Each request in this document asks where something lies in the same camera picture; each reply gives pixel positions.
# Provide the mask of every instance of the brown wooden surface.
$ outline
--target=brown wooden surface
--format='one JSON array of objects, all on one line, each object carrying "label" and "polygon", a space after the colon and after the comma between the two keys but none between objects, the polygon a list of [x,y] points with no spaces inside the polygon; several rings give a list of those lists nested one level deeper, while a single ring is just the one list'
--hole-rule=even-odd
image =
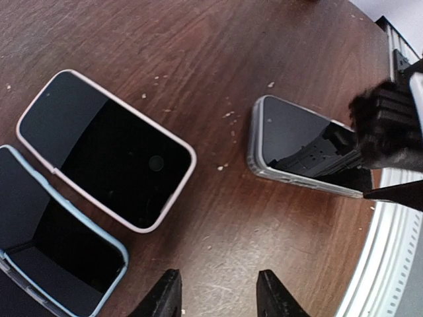
[{"label": "brown wooden surface", "polygon": [[170,267],[182,272],[186,316],[256,316],[260,269],[274,270],[312,316],[336,312],[371,203],[257,178],[245,153],[259,96],[275,94],[349,123],[352,97],[388,77],[387,39],[357,8],[342,0],[6,0],[0,29],[0,143],[16,146],[43,174],[15,126],[66,68],[197,151],[192,179],[164,223],[146,235],[49,177],[130,252],[129,270],[102,316],[125,316]]}]

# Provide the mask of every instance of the phone case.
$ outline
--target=phone case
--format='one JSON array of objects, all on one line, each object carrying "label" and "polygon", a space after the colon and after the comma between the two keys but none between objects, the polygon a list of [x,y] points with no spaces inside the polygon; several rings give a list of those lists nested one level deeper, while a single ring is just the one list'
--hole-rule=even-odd
[{"label": "phone case", "polygon": [[[282,172],[280,170],[276,170],[266,165],[262,157],[263,101],[266,97],[277,98],[275,96],[270,96],[270,95],[263,96],[256,101],[255,105],[252,108],[250,139],[249,139],[249,147],[247,150],[247,164],[249,168],[251,169],[251,171],[257,176],[267,178],[269,180],[277,180],[283,183],[295,184],[298,186],[313,188],[313,189],[321,190],[324,192],[346,195],[349,197],[356,197],[356,198],[363,197],[363,193],[357,190],[351,190],[349,188],[337,186],[334,184],[329,184],[319,180],[314,180],[312,178],[308,178],[308,177],[304,177],[304,176],[300,176],[296,174],[291,174],[288,172]],[[325,118],[324,116],[317,114],[316,112],[311,111],[309,109],[300,107],[296,104],[292,104],[292,105],[297,106],[298,108],[304,109],[308,112],[311,112],[317,116]],[[349,129],[340,122],[337,122],[335,120],[331,120],[328,118],[326,119],[338,125],[341,125],[342,127],[345,127],[346,129]]]},{"label": "phone case", "polygon": [[[81,80],[85,81],[87,84],[91,85],[101,93],[103,93],[108,98],[115,101],[117,104],[124,107],[126,110],[137,116],[139,119],[147,122],[149,125],[153,126],[155,129],[159,130],[160,132],[164,133],[167,137],[171,138],[172,140],[176,141],[180,145],[182,145],[191,156],[191,165],[188,168],[186,174],[184,175],[183,179],[180,181],[180,184],[178,185],[177,189],[174,191],[172,196],[170,196],[169,200],[166,202],[165,206],[163,207],[161,214],[159,218],[154,222],[154,224],[149,228],[139,228],[125,220],[123,217],[119,216],[117,213],[115,213],[113,210],[99,202],[97,199],[95,199],[93,196],[88,194],[84,189],[79,187],[75,182],[73,182],[71,179],[69,179],[64,173],[60,171],[60,169],[54,167],[50,162],[48,162],[46,159],[44,159],[40,153],[37,152],[37,150],[29,144],[29,142],[21,135],[20,133],[20,123],[22,122],[23,118],[25,117],[26,113],[31,109],[32,105],[35,103],[35,101],[40,97],[40,95],[43,93],[43,91],[46,89],[46,87],[54,80],[56,76],[58,76],[60,73],[63,72],[70,72],[74,74],[76,77],[79,77]],[[157,122],[154,122],[152,119],[148,118],[146,115],[142,114],[141,112],[138,112],[136,109],[132,108],[129,104],[126,104],[124,101],[120,100],[117,96],[114,96],[111,92],[107,91],[106,89],[102,88],[100,85],[96,84],[92,80],[88,79],[86,76],[71,70],[67,69],[64,71],[59,72],[56,74],[50,81],[46,84],[46,86],[38,93],[36,98],[31,102],[29,107],[25,110],[23,115],[20,117],[18,124],[17,124],[17,137],[22,142],[22,144],[52,173],[60,177],[64,182],[69,184],[74,190],[79,192],[82,196],[84,196],[86,199],[88,199],[91,203],[96,205],[98,208],[102,209],[105,213],[110,215],[111,217],[115,218],[117,221],[122,223],[124,226],[128,227],[129,229],[138,232],[138,233],[148,233],[153,230],[155,230],[163,221],[163,219],[166,217],[167,213],[169,212],[169,209],[172,207],[173,203],[176,201],[177,197],[180,195],[183,187],[187,183],[188,179],[190,178],[191,174],[193,173],[196,163],[197,163],[197,156],[195,153],[195,150],[185,141],[183,141],[181,138],[177,137],[173,133],[171,133],[169,130],[165,129],[163,126],[159,125]]]},{"label": "phone case", "polygon": [[[63,208],[65,208],[69,213],[71,213],[77,220],[81,221],[86,227],[91,229],[102,239],[116,247],[122,255],[124,260],[124,266],[121,268],[117,278],[111,284],[110,288],[104,293],[97,307],[94,309],[90,316],[97,316],[100,309],[104,306],[106,300],[109,298],[112,291],[115,289],[119,281],[125,275],[125,272],[128,268],[129,256],[128,251],[125,249],[124,245],[120,243],[113,236],[108,234],[106,231],[101,229],[95,223],[93,223],[87,216],[82,214],[75,206],[73,206],[68,200],[66,200],[62,195],[60,195],[51,185],[48,183],[47,179],[43,177],[39,172],[35,171],[31,165],[29,165],[22,155],[10,145],[3,145],[0,149],[8,150],[18,163],[47,191],[47,193],[55,199]],[[0,269],[7,276],[9,276],[21,289],[23,289],[28,295],[30,295],[34,300],[39,302],[42,306],[47,308],[50,312],[56,316],[71,316],[78,317],[74,313],[70,312],[66,307],[64,307],[60,302],[53,299],[48,293],[46,293],[41,287],[39,287],[29,276],[23,272],[19,266],[14,263],[14,261],[2,250],[0,249]]]}]

